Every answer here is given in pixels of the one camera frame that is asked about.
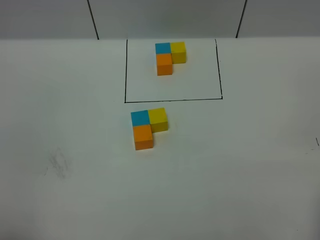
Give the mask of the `template orange cube block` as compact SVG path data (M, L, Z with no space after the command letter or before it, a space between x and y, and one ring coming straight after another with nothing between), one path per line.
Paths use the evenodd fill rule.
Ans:
M156 69L158 76L172 75L172 55L170 53L156 54Z

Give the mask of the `template blue cube block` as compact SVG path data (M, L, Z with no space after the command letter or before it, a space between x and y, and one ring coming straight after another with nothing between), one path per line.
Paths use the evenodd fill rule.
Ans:
M171 54L171 44L169 42L156 43L155 53L160 54Z

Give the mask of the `template yellow cube block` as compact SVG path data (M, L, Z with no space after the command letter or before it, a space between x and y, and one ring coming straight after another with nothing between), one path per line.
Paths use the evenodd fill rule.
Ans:
M171 42L171 58L173 64L184 64L187 62L187 50L185 42Z

